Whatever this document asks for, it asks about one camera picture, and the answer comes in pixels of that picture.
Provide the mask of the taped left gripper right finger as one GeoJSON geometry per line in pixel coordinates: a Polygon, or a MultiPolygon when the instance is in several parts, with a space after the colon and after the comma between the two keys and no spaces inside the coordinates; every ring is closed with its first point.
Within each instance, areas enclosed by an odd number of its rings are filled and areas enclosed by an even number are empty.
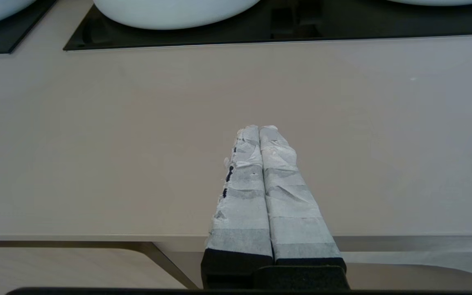
{"type": "Polygon", "coordinates": [[[275,264],[345,269],[335,239],[297,166],[296,151],[274,126],[260,128],[260,149],[275,264]]]}

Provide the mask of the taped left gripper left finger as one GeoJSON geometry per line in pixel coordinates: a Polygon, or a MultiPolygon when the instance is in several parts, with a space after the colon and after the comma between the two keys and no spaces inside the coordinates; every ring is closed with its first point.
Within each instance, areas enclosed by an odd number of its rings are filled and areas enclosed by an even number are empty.
{"type": "Polygon", "coordinates": [[[202,258],[204,287],[252,287],[273,265],[259,128],[237,133],[202,258]]]}

